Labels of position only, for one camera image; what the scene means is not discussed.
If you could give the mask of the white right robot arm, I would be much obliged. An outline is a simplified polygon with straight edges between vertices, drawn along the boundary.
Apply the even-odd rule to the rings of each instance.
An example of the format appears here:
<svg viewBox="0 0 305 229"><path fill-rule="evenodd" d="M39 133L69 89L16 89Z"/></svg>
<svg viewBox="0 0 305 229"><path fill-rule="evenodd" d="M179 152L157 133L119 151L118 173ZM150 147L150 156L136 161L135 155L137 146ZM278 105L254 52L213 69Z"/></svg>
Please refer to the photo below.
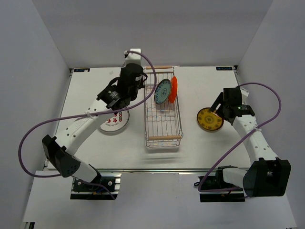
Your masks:
<svg viewBox="0 0 305 229"><path fill-rule="evenodd" d="M240 187L248 197L280 197L288 184L291 165L281 160L264 138L251 106L243 104L240 87L225 88L213 103L211 110L228 121L241 137L249 155L251 166L242 170L223 167L215 178L220 190L231 185Z"/></svg>

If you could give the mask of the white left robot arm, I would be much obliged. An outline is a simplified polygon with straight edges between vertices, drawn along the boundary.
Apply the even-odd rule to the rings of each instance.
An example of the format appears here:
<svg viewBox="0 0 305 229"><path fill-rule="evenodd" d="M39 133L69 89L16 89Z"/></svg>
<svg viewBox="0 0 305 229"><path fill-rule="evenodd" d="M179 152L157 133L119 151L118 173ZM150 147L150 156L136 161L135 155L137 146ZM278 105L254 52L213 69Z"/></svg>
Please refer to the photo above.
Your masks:
<svg viewBox="0 0 305 229"><path fill-rule="evenodd" d="M78 159L75 153L101 124L137 98L138 91L144 87L146 79L147 75L140 65L126 64L121 68L119 77L112 79L97 95L84 118L76 119L54 137L46 135L42 139L46 158L62 177L80 179L89 190L100 187L100 173L93 166Z"/></svg>

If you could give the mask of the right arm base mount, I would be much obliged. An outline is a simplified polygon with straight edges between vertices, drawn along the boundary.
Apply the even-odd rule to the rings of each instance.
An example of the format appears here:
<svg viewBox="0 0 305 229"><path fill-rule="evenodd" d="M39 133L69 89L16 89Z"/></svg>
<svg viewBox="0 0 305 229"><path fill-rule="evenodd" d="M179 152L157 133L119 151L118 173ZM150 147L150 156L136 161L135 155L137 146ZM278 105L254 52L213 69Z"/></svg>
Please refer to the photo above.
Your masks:
<svg viewBox="0 0 305 229"><path fill-rule="evenodd" d="M215 174L208 176L203 185L201 186L200 202L201 203L234 203L245 202L243 189L237 189L237 186L226 183L223 180L223 170L225 168L236 168L233 166L218 167ZM230 189L228 191L207 192L210 189Z"/></svg>

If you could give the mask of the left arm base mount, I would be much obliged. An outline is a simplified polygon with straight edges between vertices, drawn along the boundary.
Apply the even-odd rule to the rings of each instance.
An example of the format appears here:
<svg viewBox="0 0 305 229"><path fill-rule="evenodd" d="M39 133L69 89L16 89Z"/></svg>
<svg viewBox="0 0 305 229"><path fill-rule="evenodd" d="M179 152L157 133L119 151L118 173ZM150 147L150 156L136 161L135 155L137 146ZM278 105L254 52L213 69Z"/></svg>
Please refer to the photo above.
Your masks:
<svg viewBox="0 0 305 229"><path fill-rule="evenodd" d="M97 185L82 183L73 179L70 199L72 200L115 200L119 194L121 176L103 174Z"/></svg>

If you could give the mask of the yellow patterned plate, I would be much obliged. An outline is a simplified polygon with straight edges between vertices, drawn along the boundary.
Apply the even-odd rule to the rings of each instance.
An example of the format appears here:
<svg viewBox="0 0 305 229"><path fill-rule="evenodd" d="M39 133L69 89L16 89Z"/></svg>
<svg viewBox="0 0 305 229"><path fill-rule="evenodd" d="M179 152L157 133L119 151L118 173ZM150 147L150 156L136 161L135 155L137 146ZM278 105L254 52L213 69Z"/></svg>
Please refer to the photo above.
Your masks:
<svg viewBox="0 0 305 229"><path fill-rule="evenodd" d="M215 132L223 127L224 120L210 111L209 107L202 108L196 116L198 125L205 131Z"/></svg>

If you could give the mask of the blue patterned plate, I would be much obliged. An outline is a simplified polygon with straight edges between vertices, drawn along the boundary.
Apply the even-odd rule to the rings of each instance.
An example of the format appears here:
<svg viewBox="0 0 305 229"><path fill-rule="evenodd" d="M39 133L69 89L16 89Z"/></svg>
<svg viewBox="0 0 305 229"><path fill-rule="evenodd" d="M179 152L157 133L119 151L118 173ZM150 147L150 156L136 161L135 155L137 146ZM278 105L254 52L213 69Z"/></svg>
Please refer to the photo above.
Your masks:
<svg viewBox="0 0 305 229"><path fill-rule="evenodd" d="M154 101L156 104L162 104L166 101L171 92L171 81L163 79L159 82L154 93Z"/></svg>

